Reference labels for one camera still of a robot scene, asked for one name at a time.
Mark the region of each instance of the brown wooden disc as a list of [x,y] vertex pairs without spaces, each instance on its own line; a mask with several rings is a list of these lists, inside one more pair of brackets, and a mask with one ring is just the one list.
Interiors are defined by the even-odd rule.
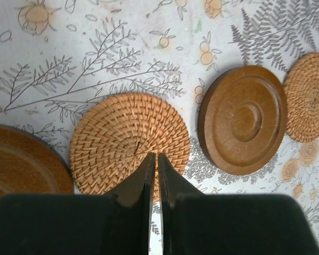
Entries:
[[[189,134],[179,113],[145,93],[107,98],[85,114],[74,131],[70,147],[73,179],[84,194],[104,194],[132,174],[148,152],[166,153],[183,174]],[[157,175],[156,171],[155,201],[160,198]]]
[[235,175],[253,173],[276,153],[287,123],[287,103],[276,76],[260,66],[229,70],[208,89],[198,116],[206,156]]
[[0,197],[8,193],[73,193],[64,161],[33,135],[0,125]]
[[319,137],[319,52],[302,57],[285,80],[287,132],[298,142]]

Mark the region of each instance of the wooden coaster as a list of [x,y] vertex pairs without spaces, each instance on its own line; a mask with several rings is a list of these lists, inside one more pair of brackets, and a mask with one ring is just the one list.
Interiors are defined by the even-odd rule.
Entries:
[[287,132],[298,142],[319,136],[319,53],[301,58],[285,80]]
[[286,130],[282,85],[269,70],[229,70],[208,89],[198,115],[198,137],[206,156],[235,175],[253,173],[270,161]]
[[33,135],[0,125],[0,197],[8,193],[73,193],[66,164]]
[[[183,174],[189,158],[187,127],[160,98],[119,94],[94,106],[75,129],[72,176],[82,193],[104,194],[133,173],[148,152],[166,153]],[[154,199],[159,199],[157,172]]]

